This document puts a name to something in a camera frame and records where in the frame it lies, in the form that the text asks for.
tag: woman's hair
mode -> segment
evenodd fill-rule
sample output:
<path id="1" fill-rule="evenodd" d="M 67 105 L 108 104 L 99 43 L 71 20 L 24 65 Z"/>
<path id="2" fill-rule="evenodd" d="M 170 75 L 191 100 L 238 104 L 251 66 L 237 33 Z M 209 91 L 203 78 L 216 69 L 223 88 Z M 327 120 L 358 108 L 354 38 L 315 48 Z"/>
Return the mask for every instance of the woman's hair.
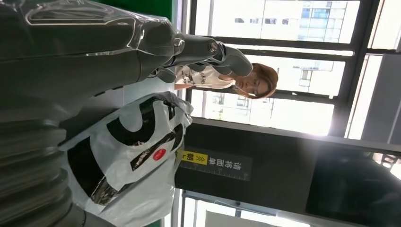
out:
<path id="1" fill-rule="evenodd" d="M 276 91 L 277 81 L 279 80 L 277 72 L 272 67 L 262 65 L 259 63 L 252 63 L 252 66 L 253 66 L 252 72 L 256 73 L 259 79 L 264 80 L 267 83 L 267 85 L 269 86 L 269 90 L 264 93 L 260 93 L 256 96 L 253 96 L 236 88 L 235 89 L 236 93 L 250 99 L 259 99 L 271 96 Z"/>

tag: sign with chinese text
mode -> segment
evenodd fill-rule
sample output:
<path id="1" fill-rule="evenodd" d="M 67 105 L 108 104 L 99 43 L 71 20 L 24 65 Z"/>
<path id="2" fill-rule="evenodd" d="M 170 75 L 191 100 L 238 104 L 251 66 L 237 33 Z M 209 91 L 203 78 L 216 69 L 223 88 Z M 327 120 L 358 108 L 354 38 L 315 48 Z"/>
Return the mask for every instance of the sign with chinese text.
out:
<path id="1" fill-rule="evenodd" d="M 252 158 L 203 149 L 196 149 L 196 152 L 193 150 L 184 151 L 180 167 L 243 181 L 250 180 Z"/>
<path id="2" fill-rule="evenodd" d="M 193 162 L 201 165 L 208 164 L 208 155 L 195 153 L 191 151 L 184 151 L 181 156 L 182 161 Z"/>

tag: woman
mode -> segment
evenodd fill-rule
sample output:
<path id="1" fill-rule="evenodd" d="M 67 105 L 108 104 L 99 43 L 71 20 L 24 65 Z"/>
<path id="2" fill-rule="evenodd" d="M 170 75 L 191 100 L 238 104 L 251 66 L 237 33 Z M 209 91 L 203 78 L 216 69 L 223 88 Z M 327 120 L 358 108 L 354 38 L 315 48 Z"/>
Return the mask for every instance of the woman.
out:
<path id="1" fill-rule="evenodd" d="M 192 86 L 223 89 L 234 87 L 237 94 L 251 99 L 271 96 L 277 87 L 279 77 L 269 66 L 253 63 L 251 73 L 240 77 L 234 73 L 221 75 L 213 67 L 207 66 L 203 71 L 196 72 L 188 66 L 180 67 L 175 80 L 175 89 L 185 89 Z"/>

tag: black lettering on bag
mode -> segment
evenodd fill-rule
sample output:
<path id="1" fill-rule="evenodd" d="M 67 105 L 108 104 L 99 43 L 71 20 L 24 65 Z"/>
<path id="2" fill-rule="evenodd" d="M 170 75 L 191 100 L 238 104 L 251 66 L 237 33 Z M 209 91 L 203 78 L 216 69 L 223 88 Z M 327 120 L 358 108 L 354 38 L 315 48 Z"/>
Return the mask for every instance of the black lettering on bag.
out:
<path id="1" fill-rule="evenodd" d="M 152 147 L 146 149 L 145 151 L 143 151 L 141 154 L 139 154 L 138 156 L 136 156 L 132 161 L 131 161 L 131 168 L 134 171 L 135 169 L 139 168 L 155 151 L 158 147 L 160 147 L 162 144 L 165 144 L 167 142 L 172 141 L 173 139 L 175 139 L 176 141 L 178 140 L 179 142 L 176 144 L 176 142 L 174 141 L 173 144 L 173 148 L 172 150 L 174 150 L 174 148 L 178 147 L 179 143 L 182 140 L 183 137 L 183 125 L 179 124 L 177 125 L 173 131 L 171 131 L 170 133 L 168 133 L 167 135 L 165 135 L 161 140 L 159 140 L 156 144 L 154 144 Z"/>
<path id="2" fill-rule="evenodd" d="M 156 127 L 155 109 L 153 107 L 155 101 L 163 101 L 163 104 L 169 107 L 168 115 L 170 120 L 175 116 L 174 104 L 162 97 L 154 96 L 139 105 L 142 116 L 141 129 L 138 131 L 129 131 L 122 125 L 120 118 L 117 118 L 107 124 L 110 134 L 117 141 L 127 146 L 138 146 L 148 142 L 155 132 Z"/>
<path id="3" fill-rule="evenodd" d="M 69 149 L 67 156 L 68 163 L 79 185 L 88 197 L 92 197 L 101 182 L 105 181 L 105 175 L 93 156 L 90 138 L 84 139 Z"/>
<path id="4" fill-rule="evenodd" d="M 76 180 L 95 204 L 106 206 L 114 197 L 133 184 L 125 184 L 119 191 L 109 185 L 93 156 L 90 138 L 84 139 L 69 149 L 67 156 Z"/>

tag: red dot logo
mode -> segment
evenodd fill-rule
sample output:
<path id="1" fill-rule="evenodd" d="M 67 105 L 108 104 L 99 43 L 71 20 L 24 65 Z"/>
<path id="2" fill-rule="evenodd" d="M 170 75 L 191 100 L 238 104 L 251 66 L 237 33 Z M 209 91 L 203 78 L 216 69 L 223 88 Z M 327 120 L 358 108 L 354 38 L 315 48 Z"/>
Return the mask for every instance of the red dot logo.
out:
<path id="1" fill-rule="evenodd" d="M 166 149 L 160 149 L 153 155 L 153 160 L 157 161 L 166 154 Z"/>

